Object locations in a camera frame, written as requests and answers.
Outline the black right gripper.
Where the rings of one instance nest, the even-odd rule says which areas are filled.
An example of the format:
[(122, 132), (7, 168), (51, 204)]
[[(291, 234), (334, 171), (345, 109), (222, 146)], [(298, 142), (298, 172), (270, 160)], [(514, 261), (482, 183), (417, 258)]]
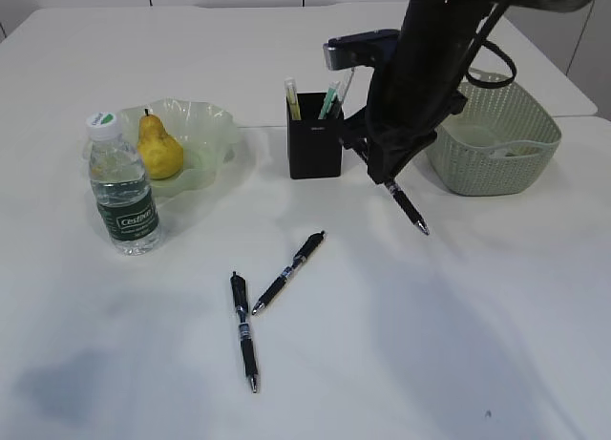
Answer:
[(367, 170), (375, 184), (395, 177), (437, 139), (435, 127), (464, 105), (457, 86), (463, 54), (395, 53), (374, 69), (366, 106), (344, 122), (340, 140), (347, 149), (368, 145)]

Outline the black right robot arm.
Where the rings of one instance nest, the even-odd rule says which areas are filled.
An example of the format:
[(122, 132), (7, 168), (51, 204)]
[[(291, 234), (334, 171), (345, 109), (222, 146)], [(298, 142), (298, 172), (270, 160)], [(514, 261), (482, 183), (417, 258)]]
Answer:
[(458, 114), (466, 99), (461, 81), (499, 18), (511, 6), (570, 12), (592, 0), (410, 0), (400, 30), (329, 39), (332, 70), (374, 70), (366, 107), (349, 119), (368, 142), (372, 180), (393, 179), (429, 146), (437, 126)]

